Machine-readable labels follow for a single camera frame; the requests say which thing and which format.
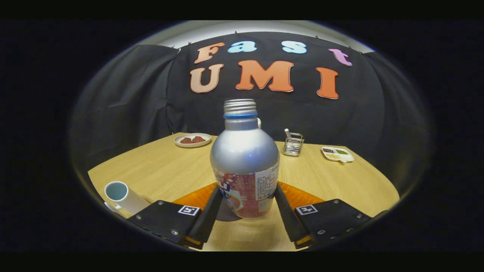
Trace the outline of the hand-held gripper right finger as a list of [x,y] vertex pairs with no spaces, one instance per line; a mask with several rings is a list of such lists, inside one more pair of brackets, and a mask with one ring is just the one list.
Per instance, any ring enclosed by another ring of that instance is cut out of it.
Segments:
[[274,196],[296,249],[333,246],[373,221],[341,199],[323,200],[283,182],[277,184]]

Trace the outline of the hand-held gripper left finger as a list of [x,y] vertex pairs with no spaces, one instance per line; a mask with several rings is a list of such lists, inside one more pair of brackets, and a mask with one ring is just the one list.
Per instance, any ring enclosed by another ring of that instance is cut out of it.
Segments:
[[208,242],[223,196],[209,184],[173,202],[156,200],[128,221],[163,241],[202,249]]

